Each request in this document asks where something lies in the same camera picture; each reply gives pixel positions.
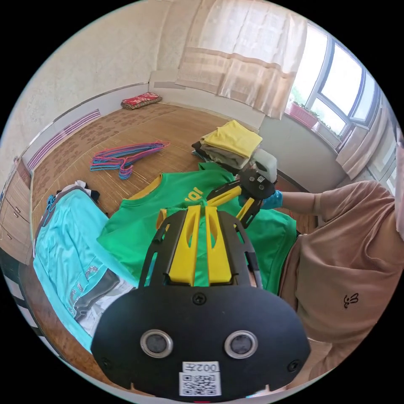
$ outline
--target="qr code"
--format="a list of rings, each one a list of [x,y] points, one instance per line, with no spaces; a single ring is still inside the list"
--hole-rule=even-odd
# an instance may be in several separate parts
[[[220,373],[180,373],[180,396],[220,396]]]

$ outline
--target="cabinet drawer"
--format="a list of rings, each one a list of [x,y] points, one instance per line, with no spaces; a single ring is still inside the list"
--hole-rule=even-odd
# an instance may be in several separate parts
[[[8,200],[15,211],[29,222],[29,188],[16,171],[5,191],[4,197]]]
[[[29,264],[31,244],[25,245],[19,242],[2,226],[0,226],[0,248],[17,261]]]
[[[1,206],[0,224],[16,240],[23,244],[30,244],[29,223],[15,211],[7,199],[3,200]]]

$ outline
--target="folded yellow cloth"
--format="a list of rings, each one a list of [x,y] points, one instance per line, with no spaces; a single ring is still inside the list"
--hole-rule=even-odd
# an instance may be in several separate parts
[[[262,137],[232,120],[203,136],[201,143],[229,151],[249,159],[262,142]]]

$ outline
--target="green t-shirt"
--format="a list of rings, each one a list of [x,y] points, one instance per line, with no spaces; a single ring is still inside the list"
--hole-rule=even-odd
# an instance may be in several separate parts
[[[163,174],[160,185],[141,199],[124,199],[108,220],[98,242],[140,279],[143,262],[156,233],[160,209],[206,198],[234,176],[219,165],[200,163],[199,171]],[[237,198],[218,207],[233,216]],[[246,230],[257,255],[263,287],[277,294],[283,263],[296,241],[296,221],[275,210],[261,210]],[[205,217],[201,216],[195,286],[208,286]]]

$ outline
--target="window sill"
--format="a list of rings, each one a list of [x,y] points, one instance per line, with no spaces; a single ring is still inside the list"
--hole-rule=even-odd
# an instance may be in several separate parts
[[[337,156],[338,153],[335,150],[336,146],[333,146],[327,139],[325,139],[320,133],[318,133],[315,129],[313,128],[308,128],[307,126],[305,126],[301,121],[299,121],[298,119],[296,119],[295,117],[293,117],[292,115],[290,115],[290,109],[286,108],[285,109],[285,115],[291,119],[292,121],[296,122],[297,124],[299,124],[300,126],[304,127],[306,130],[308,130],[309,132],[314,133],[323,143],[325,143]]]

